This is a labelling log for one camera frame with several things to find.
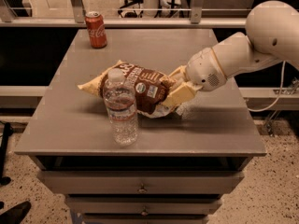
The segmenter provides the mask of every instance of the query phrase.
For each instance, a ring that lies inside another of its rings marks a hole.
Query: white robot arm
[[[268,1],[246,20],[247,35],[236,33],[191,57],[187,79],[213,91],[227,78],[286,61],[299,70],[299,13],[291,6]]]

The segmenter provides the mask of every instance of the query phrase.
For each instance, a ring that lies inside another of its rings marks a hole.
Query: drawer handle
[[[143,211],[141,212],[141,215],[144,217],[144,216],[147,216],[149,213],[146,209],[146,207],[143,208]]]
[[[140,189],[138,190],[138,192],[142,194],[142,193],[147,193],[148,190],[147,190],[146,188],[144,188],[144,185],[143,185],[143,184],[141,184],[141,187],[140,187]]]

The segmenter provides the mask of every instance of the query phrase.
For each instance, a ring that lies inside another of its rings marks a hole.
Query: gray tabletop
[[[107,30],[108,45],[92,49],[79,30],[45,96],[31,118],[17,154],[259,156],[260,135],[233,79],[212,92],[198,92],[178,112],[163,119],[140,117],[139,137],[129,147],[112,138],[101,98],[80,91],[117,60],[166,74],[217,43],[212,30]]]

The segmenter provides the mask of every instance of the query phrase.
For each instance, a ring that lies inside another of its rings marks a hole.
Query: table
[[[199,224],[264,145],[233,79],[199,92],[166,118],[139,117],[139,137],[114,143],[101,98],[77,85],[118,59],[166,74],[217,43],[212,30],[111,29],[92,49],[79,30],[15,152],[40,167],[38,178],[66,196],[86,221]]]

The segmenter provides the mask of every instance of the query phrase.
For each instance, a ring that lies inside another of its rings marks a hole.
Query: speckled floor
[[[275,137],[269,137],[263,122],[256,119],[255,123],[267,155],[250,162],[245,179],[222,197],[222,207],[209,217],[208,224],[299,223],[298,126],[292,120],[279,119],[274,122]],[[64,196],[52,194],[36,179],[38,168],[28,157],[14,154],[20,137],[21,133],[14,133],[8,140],[4,175],[12,181],[0,187],[0,201],[5,203],[0,214],[17,203],[30,201],[32,208],[22,224],[72,223]]]

